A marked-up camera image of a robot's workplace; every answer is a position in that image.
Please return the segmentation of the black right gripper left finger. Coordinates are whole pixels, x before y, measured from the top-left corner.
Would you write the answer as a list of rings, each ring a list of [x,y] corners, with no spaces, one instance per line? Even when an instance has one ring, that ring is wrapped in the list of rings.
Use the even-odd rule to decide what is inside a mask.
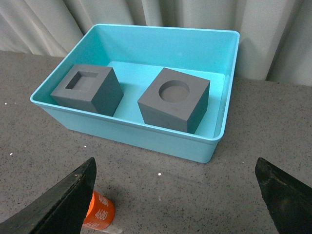
[[[92,157],[0,225],[2,234],[79,234],[97,174]]]

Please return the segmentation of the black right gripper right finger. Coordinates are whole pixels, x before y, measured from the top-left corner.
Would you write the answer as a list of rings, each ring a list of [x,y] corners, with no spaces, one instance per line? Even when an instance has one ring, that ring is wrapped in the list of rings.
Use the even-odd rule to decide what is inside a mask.
[[[312,188],[261,157],[255,175],[278,233],[310,234]]]

